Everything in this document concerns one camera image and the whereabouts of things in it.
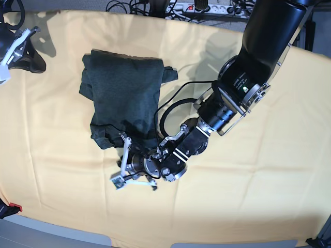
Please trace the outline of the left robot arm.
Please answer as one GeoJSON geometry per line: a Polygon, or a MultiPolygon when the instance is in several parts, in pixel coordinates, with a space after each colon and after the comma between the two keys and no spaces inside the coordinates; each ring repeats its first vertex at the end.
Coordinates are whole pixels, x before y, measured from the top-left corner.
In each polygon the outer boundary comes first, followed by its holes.
{"type": "Polygon", "coordinates": [[[197,99],[170,99],[162,106],[168,114],[181,104],[192,103],[198,116],[187,119],[174,136],[165,133],[163,121],[155,121],[156,133],[162,134],[163,140],[147,154],[135,152],[132,139],[123,134],[121,169],[111,176],[115,187],[139,184],[141,176],[146,177],[145,185],[153,189],[158,179],[179,179],[187,170],[188,159],[206,149],[213,132],[225,135],[238,123],[236,114],[245,117],[265,96],[270,88],[268,80],[316,4],[255,1],[240,52],[223,65],[209,89],[197,99]]]}

